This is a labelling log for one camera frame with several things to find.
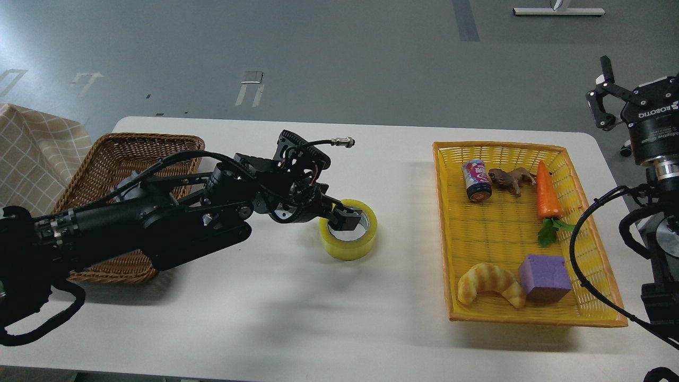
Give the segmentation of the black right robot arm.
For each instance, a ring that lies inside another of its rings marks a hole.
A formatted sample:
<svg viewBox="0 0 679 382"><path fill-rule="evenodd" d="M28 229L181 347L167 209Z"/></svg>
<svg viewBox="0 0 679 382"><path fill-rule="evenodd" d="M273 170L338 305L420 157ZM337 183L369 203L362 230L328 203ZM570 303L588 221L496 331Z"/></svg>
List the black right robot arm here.
<svg viewBox="0 0 679 382"><path fill-rule="evenodd" d="M607 56L600 58L602 74L586 95L597 128L610 131L625 124L630 140L626 147L635 163L645 167L647 181L635 188L619 186L587 208L582 224L595 210L618 197L629 195L638 205L619 223L624 244L650 261L653 281L642 286L641 298L648 320L630 314L603 296L586 280L579 266L574 270L580 284L598 300L642 326L650 334L677 347L677 76L624 89L614 79Z"/></svg>

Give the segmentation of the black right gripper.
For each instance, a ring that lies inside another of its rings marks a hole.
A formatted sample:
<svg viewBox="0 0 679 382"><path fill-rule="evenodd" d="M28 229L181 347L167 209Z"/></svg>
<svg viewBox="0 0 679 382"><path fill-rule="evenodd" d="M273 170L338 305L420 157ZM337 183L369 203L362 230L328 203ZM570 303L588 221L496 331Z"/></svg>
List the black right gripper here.
<svg viewBox="0 0 679 382"><path fill-rule="evenodd" d="M651 166L655 161L677 157L677 76L662 77L632 91L615 83L608 56L601 56L599 62L600 81L585 95L597 128L610 131L616 125L617 118L606 111L603 102L605 96L616 97L626 102L621 118L628 126L631 154L637 165Z"/></svg>

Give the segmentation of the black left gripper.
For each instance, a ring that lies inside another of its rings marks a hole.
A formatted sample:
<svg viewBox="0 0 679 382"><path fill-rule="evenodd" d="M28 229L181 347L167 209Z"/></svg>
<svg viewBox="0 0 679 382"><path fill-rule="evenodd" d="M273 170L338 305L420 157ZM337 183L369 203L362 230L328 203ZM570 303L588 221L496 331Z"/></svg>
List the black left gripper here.
<svg viewBox="0 0 679 382"><path fill-rule="evenodd" d="M363 210L340 199L326 195L329 185L308 184L298 194L268 191L268 215L277 223L304 223L325 218L325 225L334 231L354 231Z"/></svg>

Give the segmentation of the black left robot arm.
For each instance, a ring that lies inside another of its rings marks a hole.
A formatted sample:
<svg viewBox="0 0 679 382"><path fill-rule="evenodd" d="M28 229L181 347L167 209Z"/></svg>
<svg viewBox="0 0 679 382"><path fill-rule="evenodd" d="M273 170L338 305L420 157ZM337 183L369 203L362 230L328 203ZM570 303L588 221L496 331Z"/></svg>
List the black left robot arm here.
<svg viewBox="0 0 679 382"><path fill-rule="evenodd" d="M278 223L327 220L355 230L364 208L327 196L330 166L320 145L351 148L352 137L307 141L283 130L272 159L187 150L134 172L85 206L33 217L2 208L2 345L22 346L67 322L85 290L68 277L141 250L164 271L239 244L253 213Z"/></svg>

